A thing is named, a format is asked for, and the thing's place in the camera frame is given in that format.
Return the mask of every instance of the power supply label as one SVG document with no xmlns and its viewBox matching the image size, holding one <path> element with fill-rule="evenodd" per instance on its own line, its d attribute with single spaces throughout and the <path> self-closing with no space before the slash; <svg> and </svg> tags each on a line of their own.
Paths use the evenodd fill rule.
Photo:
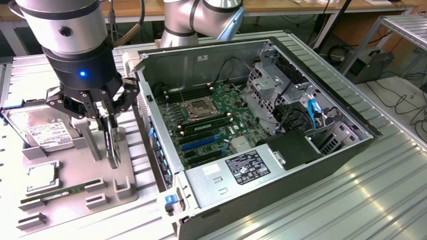
<svg viewBox="0 0 427 240">
<path fill-rule="evenodd" d="M 27 130 L 42 148 L 51 148 L 74 142 L 63 122 L 32 126 Z"/>
<path fill-rule="evenodd" d="M 271 173 L 256 150 L 226 160 L 226 163 L 240 185 L 252 182 L 255 179 Z"/>
</svg>

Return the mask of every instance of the white sticker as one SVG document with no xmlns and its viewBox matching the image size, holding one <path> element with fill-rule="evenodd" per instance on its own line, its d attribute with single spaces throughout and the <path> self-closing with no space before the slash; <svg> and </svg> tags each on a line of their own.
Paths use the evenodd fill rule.
<svg viewBox="0 0 427 240">
<path fill-rule="evenodd" d="M 208 55 L 198 56 L 198 62 L 208 60 Z"/>
<path fill-rule="evenodd" d="M 230 130 L 231 134 L 235 134 L 235 131 L 231 126 L 228 127 L 228 130 Z"/>
<path fill-rule="evenodd" d="M 63 122 L 32 126 L 27 130 L 42 148 L 51 148 L 74 142 Z"/>
<path fill-rule="evenodd" d="M 219 172 L 220 171 L 220 166 L 218 165 L 218 164 L 212 164 L 212 165 L 210 165 L 210 166 L 206 166 L 204 168 L 203 168 L 203 172 L 204 172 L 204 175 L 207 176 L 207 175 L 211 175 L 211 174 L 214 174 L 214 173 L 216 173 L 216 172 Z"/>
</svg>

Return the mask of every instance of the green circuit board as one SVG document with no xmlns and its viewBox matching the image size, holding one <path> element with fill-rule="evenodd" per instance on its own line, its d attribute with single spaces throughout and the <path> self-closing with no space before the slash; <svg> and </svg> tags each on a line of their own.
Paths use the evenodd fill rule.
<svg viewBox="0 0 427 240">
<path fill-rule="evenodd" d="M 210 96 L 191 99 L 191 101 L 198 100 L 211 102 L 215 110 L 218 111 L 218 113 L 215 114 L 216 116 L 226 115 L 227 113 L 230 114 L 222 119 L 212 120 L 212 124 L 199 124 L 208 128 L 203 128 L 203 126 L 199 125 L 198 127 L 191 126 L 191 131 L 195 130 L 198 134 L 203 134 L 208 131 L 211 133 L 211 137 L 216 137 L 216 141 L 214 143 L 183 151 L 183 145 L 196 143 L 198 141 L 200 141 L 200 139 L 182 144 L 180 140 L 196 134 L 183 136 L 183 128 L 179 129 L 179 125 L 192 124 L 198 120 L 190 119 L 191 113 L 184 107 L 183 101 L 167 103 L 164 99 L 156 99 L 163 120 L 168 128 L 170 136 L 186 169 L 200 166 L 216 159 L 235 154 L 238 151 L 230 143 L 234 138 L 246 136 L 248 143 L 254 147 L 256 142 L 268 136 L 262 125 L 256 121 L 256 116 L 254 116 L 248 107 L 242 105 L 244 103 L 244 99 L 242 99 L 238 89 L 222 83 L 216 84 Z M 219 151 L 222 151 L 222 154 L 216 155 L 215 157 L 204 160 L 198 160 L 196 162 L 192 161 L 192 159 L 200 159 L 203 158 L 202 156 Z M 187 152 L 192 152 L 191 157 L 184 156 Z"/>
</svg>

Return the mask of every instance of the open computer tower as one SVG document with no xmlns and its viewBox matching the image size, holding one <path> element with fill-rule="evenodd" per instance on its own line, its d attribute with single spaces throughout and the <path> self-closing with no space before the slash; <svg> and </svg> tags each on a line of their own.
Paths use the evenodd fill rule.
<svg viewBox="0 0 427 240">
<path fill-rule="evenodd" d="M 330 176 L 382 135 L 274 37 L 139 57 L 140 126 L 180 239 Z"/>
</svg>

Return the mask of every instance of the hard drive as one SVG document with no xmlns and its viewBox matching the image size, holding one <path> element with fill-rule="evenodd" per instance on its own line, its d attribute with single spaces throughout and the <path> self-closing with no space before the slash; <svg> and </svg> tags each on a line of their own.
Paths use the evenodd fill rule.
<svg viewBox="0 0 427 240">
<path fill-rule="evenodd" d="M 2 115 L 28 147 L 40 146 L 46 152 L 74 147 L 74 139 L 82 136 L 72 127 L 71 117 L 46 105 L 46 100 L 3 108 Z"/>
</svg>

